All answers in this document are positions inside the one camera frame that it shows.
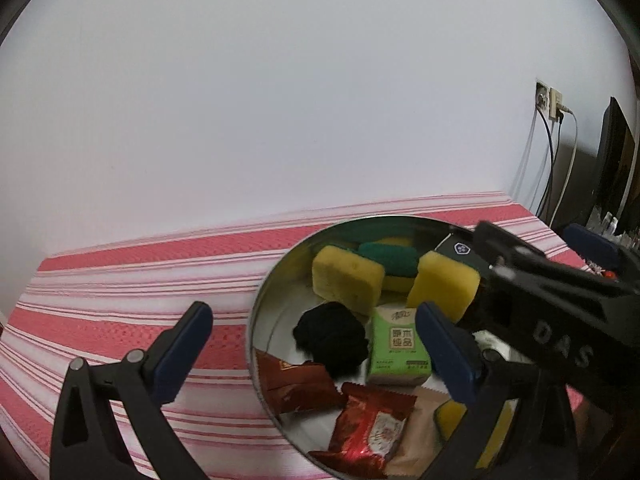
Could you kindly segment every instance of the table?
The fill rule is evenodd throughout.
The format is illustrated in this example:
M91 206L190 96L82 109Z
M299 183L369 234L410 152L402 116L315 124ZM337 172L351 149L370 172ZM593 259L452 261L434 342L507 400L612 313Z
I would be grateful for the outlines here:
M427 216L463 226L496 222L550 259L584 262L501 192L389 200L308 210L208 230L141 238L44 260L0 338L0 426L25 464L49 477L50 433L68 362L146 349L194 300L214 313L212 337L163 412L216 479L327 478L273 427L252 389L244 329L264 275L295 243L335 222L373 214ZM157 477L119 402L114 414L139 470Z

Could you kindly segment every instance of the wall socket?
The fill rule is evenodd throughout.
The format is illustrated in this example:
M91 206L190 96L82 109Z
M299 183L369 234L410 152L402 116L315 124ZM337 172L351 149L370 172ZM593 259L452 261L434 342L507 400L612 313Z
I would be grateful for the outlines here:
M544 84L540 79L536 79L536 107L542 112L546 112L549 108L549 90L550 86Z
M552 88L549 91L549 119L552 121L558 120L558 105L562 104L562 94Z

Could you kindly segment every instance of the red wrapper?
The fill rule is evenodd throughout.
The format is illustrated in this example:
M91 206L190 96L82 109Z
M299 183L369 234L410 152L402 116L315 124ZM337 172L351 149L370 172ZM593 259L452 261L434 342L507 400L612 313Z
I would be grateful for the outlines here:
M347 406L335 423L329 451L309 455L326 466L361 478L386 478L391 458L412 412L415 396L344 383Z
M262 395L275 415L341 408L346 398L335 387L324 365L308 361L291 365L255 351Z

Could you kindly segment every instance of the sponge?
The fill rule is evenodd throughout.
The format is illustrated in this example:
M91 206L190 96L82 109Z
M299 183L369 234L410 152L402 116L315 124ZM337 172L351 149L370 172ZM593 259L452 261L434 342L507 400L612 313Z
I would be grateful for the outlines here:
M385 244L385 245L400 245L402 247L411 247L411 238L405 238L401 236L389 236L387 238L382 238L380 240L376 240L377 244Z
M440 437L445 442L450 439L465 413L465 405L455 402L454 400L448 400L435 411L433 418L440 432ZM494 427L494 432L491 434L491 437L489 437L489 441L486 443L486 447L482 455L480 455L478 463L476 463L476 469L489 467L491 460L493 460L494 456L500 451L500 446L509 431L512 420L513 410L511 409L511 405L505 402L498 417L498 422L496 422Z
M332 245L335 247L338 247L340 249L344 249L345 251L349 251L350 253L357 253L358 252L358 244L354 244L351 242L329 242L327 245Z
M425 301L433 301L451 322L457 323L474 300L479 285L477 270L431 251L420 258L406 306L417 308Z
M327 246L311 265L314 292L370 316L380 300L385 267L350 251Z
M418 251L413 247L378 244L360 244L358 254L385 267L389 276L414 278L418 273Z
M414 281L413 278L403 278L402 276L385 276L382 281L382 290L407 294L414 286Z

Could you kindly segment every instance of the bolt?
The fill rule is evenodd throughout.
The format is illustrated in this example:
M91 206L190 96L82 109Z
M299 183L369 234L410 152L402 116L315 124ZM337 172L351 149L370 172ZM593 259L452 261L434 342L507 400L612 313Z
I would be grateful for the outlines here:
M502 359L502 355L500 354L500 352L498 352L497 350L494 350L493 348L485 348L482 351L482 357L484 357L487 361L491 363L495 363L496 361L499 361L500 359Z
M140 349L132 350L127 354L127 361L130 363L139 363L144 358L145 353Z
M83 364L84 364L84 359L82 359L81 357L76 357L73 361L69 363L69 368L77 372L80 368L82 368Z

